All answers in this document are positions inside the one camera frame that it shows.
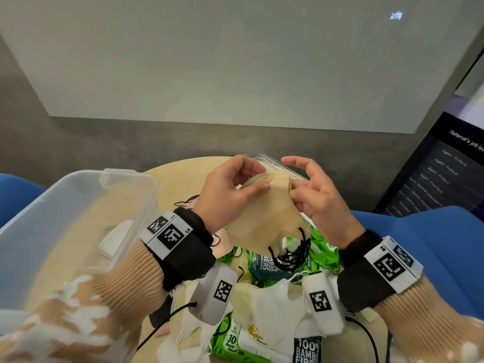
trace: hand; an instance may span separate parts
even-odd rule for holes
[[[269,183],[236,189],[236,186],[265,171],[265,167],[255,159],[236,155],[208,174],[192,211],[202,218],[210,234],[232,223],[249,202],[269,191]]]
[[[291,198],[330,244],[344,249],[365,232],[331,179],[314,160],[293,156],[282,158],[282,163],[302,168],[309,176],[309,181],[292,180]]]

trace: sleeve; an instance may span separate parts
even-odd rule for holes
[[[425,276],[379,303],[375,311],[394,336],[395,355],[405,356],[396,361],[484,362],[483,322],[457,313]]]
[[[158,262],[137,241],[119,267],[69,282],[13,334],[0,337],[0,361],[131,361],[143,319],[168,294],[163,279]]]

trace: person's right hand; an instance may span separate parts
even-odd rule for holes
[[[282,163],[304,169],[309,176],[309,181],[292,180],[291,198],[328,243],[344,249],[365,232],[334,183],[314,160],[291,156],[282,158]]]

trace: gray wall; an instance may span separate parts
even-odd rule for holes
[[[149,168],[265,152],[314,158],[353,209],[372,210],[484,46],[468,50],[415,134],[49,117],[0,39],[0,172],[49,186],[80,169]]]

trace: yellow logo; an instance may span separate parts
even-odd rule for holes
[[[264,339],[260,335],[259,329],[257,328],[256,324],[251,323],[249,326],[247,326],[247,333],[256,343],[261,344],[265,348],[269,347],[267,343],[264,342]]]

